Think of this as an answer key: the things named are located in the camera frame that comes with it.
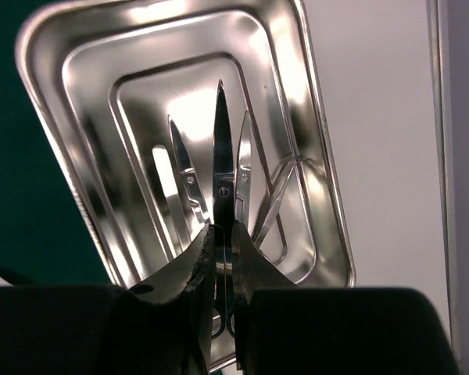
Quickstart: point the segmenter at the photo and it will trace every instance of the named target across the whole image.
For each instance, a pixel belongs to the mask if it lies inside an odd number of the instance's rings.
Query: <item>metal tray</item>
[[[353,286],[312,56],[299,0],[75,1],[23,25],[18,70],[113,283],[131,287],[187,245],[165,195],[180,200],[191,238],[202,227],[156,165],[173,155],[171,116],[211,201],[221,79],[234,142],[245,111],[253,118],[250,230],[278,169],[301,160],[262,251],[303,287]],[[233,361],[233,339],[219,336],[211,370]]]

